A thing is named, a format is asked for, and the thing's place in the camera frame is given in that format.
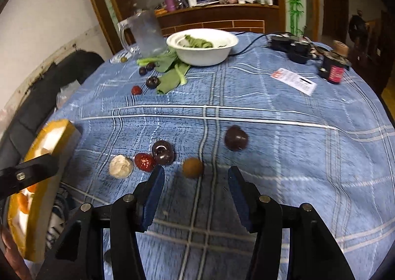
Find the round pale sugarcane slice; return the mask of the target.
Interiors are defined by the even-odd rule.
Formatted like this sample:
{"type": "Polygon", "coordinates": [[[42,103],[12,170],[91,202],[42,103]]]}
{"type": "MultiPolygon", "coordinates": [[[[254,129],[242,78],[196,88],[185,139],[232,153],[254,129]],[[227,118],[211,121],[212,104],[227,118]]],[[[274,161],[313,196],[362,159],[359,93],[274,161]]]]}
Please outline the round pale sugarcane slice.
{"type": "Polygon", "coordinates": [[[124,155],[115,156],[109,164],[109,174],[116,179],[124,179],[132,174],[133,162],[124,155]]]}

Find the small red jujube far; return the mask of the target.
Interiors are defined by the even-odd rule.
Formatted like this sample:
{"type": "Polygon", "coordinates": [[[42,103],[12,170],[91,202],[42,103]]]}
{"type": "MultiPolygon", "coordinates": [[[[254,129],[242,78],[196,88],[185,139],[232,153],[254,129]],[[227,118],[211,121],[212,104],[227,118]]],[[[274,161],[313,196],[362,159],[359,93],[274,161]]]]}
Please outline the small red jujube far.
{"type": "Polygon", "coordinates": [[[132,95],[141,95],[142,93],[143,93],[143,90],[140,86],[133,86],[131,89],[132,95]]]}

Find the medium orange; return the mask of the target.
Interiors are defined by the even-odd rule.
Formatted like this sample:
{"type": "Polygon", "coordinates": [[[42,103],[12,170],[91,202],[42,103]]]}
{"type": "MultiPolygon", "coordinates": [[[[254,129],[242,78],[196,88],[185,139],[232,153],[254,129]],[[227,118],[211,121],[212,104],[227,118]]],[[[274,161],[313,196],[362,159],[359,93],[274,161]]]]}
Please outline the medium orange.
{"type": "Polygon", "coordinates": [[[29,217],[29,211],[31,207],[31,203],[34,198],[34,194],[36,193],[36,189],[38,184],[34,184],[32,186],[28,186],[27,188],[20,191],[17,196],[17,214],[16,218],[20,222],[26,223],[29,217]]]}

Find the dark plum far right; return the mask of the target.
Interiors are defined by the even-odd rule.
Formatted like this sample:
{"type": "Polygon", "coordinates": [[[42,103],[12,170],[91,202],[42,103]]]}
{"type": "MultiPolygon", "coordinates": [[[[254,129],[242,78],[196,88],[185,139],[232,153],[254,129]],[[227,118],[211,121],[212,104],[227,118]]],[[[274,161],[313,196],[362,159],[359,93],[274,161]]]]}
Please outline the dark plum far right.
{"type": "Polygon", "coordinates": [[[238,125],[233,125],[226,131],[224,143],[231,151],[244,150],[248,145],[248,134],[238,125]]]}

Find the black sofa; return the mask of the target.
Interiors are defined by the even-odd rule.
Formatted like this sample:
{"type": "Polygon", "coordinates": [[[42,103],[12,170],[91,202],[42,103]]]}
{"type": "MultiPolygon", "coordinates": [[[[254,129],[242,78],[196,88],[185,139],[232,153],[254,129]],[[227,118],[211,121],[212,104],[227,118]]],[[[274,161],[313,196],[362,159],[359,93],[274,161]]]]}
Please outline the black sofa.
{"type": "Polygon", "coordinates": [[[16,111],[1,138],[1,167],[17,165],[24,159],[39,130],[54,112],[56,96],[63,86],[82,84],[104,62],[95,52],[77,50],[37,79],[16,111]]]}

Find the dark plum centre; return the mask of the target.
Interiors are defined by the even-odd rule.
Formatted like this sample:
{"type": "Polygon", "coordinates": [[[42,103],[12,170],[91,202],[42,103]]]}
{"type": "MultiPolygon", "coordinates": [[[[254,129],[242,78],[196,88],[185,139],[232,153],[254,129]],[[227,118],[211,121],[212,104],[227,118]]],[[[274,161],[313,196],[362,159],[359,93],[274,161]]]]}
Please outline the dark plum centre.
{"type": "Polygon", "coordinates": [[[165,140],[159,140],[153,144],[152,155],[156,163],[162,166],[172,164],[175,159],[173,146],[165,140]]]}

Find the clear plastic pitcher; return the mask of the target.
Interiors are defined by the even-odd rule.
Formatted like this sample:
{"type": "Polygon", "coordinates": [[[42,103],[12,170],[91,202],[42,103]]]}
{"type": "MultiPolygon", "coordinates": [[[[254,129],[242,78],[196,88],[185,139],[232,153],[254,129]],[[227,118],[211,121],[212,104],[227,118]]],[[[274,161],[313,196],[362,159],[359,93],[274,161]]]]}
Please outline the clear plastic pitcher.
{"type": "Polygon", "coordinates": [[[122,47],[133,56],[139,52],[143,58],[149,58],[167,51],[167,45],[154,11],[138,10],[133,16],[120,21],[117,26],[122,47]],[[131,31],[135,46],[127,43],[126,30],[131,31]]]}

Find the red jujube fruit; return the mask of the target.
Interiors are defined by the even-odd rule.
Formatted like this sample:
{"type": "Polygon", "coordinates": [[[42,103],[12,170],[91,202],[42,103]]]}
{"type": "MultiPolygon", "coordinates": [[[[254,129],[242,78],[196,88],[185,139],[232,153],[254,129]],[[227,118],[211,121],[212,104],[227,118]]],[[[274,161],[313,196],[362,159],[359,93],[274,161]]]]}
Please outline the red jujube fruit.
{"type": "Polygon", "coordinates": [[[155,159],[149,153],[137,153],[134,157],[135,165],[144,172],[152,172],[156,163],[155,159]]]}

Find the blue plaid tablecloth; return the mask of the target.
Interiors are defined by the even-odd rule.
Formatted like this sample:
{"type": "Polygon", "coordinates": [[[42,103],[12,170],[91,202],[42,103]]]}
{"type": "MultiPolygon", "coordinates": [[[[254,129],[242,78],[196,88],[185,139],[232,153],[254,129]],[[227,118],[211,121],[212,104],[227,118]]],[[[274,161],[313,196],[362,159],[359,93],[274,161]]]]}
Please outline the blue plaid tablecloth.
{"type": "Polygon", "coordinates": [[[312,204],[335,237],[356,279],[369,279],[394,242],[394,126],[379,98],[354,71],[338,85],[241,34],[220,65],[191,68],[187,84],[165,95],[144,88],[135,59],[107,61],[54,119],[80,131],[62,183],[78,202],[110,204],[148,175],[108,173],[117,155],[148,153],[163,139],[176,159],[165,168],[155,219],[138,235],[148,279],[244,279],[254,247],[228,189],[228,169],[277,202],[312,204]],[[273,79],[285,68],[317,84],[311,96],[273,79]],[[229,127],[248,134],[244,150],[224,143],[229,127]],[[189,157],[199,178],[182,174],[189,157]]]}

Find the black jar red label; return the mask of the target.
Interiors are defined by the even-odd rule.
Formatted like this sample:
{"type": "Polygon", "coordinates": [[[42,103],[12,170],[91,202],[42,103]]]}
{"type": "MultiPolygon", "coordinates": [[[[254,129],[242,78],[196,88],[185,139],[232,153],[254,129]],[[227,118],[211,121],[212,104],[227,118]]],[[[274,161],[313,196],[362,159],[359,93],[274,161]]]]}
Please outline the black jar red label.
{"type": "Polygon", "coordinates": [[[350,70],[351,63],[344,56],[329,51],[323,53],[323,62],[318,69],[318,75],[334,85],[340,84],[344,72],[350,70]]]}

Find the white bowl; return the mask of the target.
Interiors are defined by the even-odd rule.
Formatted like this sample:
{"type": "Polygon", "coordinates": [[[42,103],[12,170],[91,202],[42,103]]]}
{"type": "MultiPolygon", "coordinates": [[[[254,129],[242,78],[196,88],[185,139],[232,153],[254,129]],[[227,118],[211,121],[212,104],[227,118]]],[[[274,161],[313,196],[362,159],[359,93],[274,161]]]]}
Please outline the white bowl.
{"type": "Polygon", "coordinates": [[[211,28],[176,32],[166,40],[180,61],[192,66],[214,66],[224,62],[238,42],[235,34],[211,28]]]}

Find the brown kiwi fruit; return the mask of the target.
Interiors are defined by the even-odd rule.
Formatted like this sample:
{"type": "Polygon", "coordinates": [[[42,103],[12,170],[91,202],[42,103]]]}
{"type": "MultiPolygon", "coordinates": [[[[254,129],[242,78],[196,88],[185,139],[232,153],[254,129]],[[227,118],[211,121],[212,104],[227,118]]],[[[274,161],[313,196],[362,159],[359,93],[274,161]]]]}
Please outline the brown kiwi fruit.
{"type": "Polygon", "coordinates": [[[203,174],[203,162],[196,157],[187,158],[182,165],[182,174],[186,178],[199,178],[203,174]]]}

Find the black electronic device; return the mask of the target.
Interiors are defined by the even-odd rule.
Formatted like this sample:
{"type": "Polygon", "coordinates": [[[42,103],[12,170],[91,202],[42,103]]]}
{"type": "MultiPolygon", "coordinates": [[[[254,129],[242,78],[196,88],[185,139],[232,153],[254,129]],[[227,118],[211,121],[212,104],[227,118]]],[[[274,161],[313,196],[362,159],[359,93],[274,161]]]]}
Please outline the black electronic device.
{"type": "Polygon", "coordinates": [[[269,48],[275,51],[284,52],[290,61],[305,65],[307,61],[316,59],[313,45],[305,40],[299,40],[297,37],[277,34],[271,36],[268,41],[269,48]]]}

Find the white paper card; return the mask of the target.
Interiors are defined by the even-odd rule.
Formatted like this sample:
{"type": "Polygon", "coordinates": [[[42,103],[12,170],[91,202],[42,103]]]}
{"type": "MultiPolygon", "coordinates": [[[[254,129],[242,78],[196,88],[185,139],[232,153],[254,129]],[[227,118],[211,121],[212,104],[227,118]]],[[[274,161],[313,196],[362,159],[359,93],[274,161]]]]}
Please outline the white paper card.
{"type": "Polygon", "coordinates": [[[271,77],[308,96],[311,96],[317,87],[317,84],[311,80],[285,68],[279,68],[271,74],[271,77]]]}

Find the green leafy vegetable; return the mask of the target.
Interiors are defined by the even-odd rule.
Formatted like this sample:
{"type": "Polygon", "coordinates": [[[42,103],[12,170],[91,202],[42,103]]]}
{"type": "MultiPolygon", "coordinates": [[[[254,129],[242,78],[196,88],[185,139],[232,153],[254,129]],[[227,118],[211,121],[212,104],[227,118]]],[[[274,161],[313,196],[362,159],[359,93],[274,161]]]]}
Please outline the green leafy vegetable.
{"type": "Polygon", "coordinates": [[[149,62],[155,63],[156,77],[160,80],[160,85],[155,88],[158,95],[165,95],[170,91],[187,84],[186,75],[191,65],[184,63],[178,57],[175,50],[168,51],[154,57],[137,60],[137,65],[146,65],[149,62]]]}

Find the small dark plum near greens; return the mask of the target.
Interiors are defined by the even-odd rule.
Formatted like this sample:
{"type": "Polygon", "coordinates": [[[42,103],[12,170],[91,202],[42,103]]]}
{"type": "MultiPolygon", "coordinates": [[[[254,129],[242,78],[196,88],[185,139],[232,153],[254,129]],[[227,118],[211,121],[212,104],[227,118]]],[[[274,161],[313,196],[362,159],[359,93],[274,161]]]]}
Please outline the small dark plum near greens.
{"type": "Polygon", "coordinates": [[[146,80],[145,84],[149,89],[155,89],[160,85],[160,80],[158,77],[152,76],[146,80]]]}

